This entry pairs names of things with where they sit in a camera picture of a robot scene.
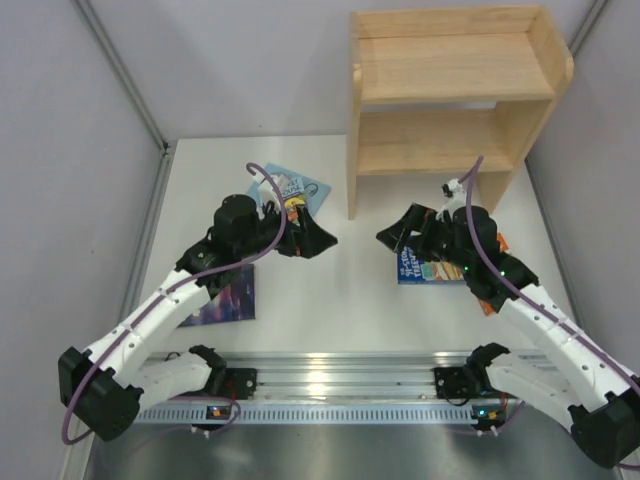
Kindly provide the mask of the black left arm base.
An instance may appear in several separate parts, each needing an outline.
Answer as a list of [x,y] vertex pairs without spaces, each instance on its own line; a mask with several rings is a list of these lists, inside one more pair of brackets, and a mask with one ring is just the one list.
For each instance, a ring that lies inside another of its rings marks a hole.
[[249,400],[257,388],[258,371],[253,368],[228,368],[216,396],[236,401]]

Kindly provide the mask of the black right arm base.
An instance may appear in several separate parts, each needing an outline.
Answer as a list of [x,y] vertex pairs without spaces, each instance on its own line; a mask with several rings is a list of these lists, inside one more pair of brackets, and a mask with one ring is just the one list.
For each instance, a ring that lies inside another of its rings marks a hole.
[[455,407],[466,405],[479,395],[479,383],[466,367],[437,367],[433,370],[436,396]]

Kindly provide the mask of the blue 91-storey treehouse book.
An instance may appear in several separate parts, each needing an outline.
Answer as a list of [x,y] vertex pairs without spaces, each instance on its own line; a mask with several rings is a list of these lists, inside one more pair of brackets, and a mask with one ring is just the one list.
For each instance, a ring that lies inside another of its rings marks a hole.
[[462,272],[446,262],[427,262],[405,247],[397,254],[399,285],[463,284]]

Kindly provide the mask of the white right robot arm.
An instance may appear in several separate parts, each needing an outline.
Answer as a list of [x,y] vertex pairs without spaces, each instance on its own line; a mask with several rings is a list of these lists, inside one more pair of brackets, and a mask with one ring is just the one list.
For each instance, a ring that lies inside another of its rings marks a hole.
[[520,330],[554,365],[548,375],[490,343],[462,370],[473,394],[498,391],[561,425],[595,464],[614,468],[639,448],[639,377],[606,354],[558,307],[539,278],[502,250],[496,222],[482,207],[436,212],[412,204],[376,238],[393,253],[458,268],[466,286]]

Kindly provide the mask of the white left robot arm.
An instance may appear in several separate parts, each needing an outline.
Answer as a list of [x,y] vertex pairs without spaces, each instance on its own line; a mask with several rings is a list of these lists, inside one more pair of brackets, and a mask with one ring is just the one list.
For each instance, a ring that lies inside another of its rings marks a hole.
[[161,285],[133,313],[84,350],[58,360],[59,390],[67,418],[77,417],[103,441],[122,435],[140,412],[188,395],[216,397],[225,388],[226,361],[195,345],[172,360],[146,366],[154,349],[190,315],[216,298],[239,274],[272,250],[314,258],[337,238],[299,206],[288,219],[282,204],[263,208],[244,194],[226,197],[204,238],[187,249]]

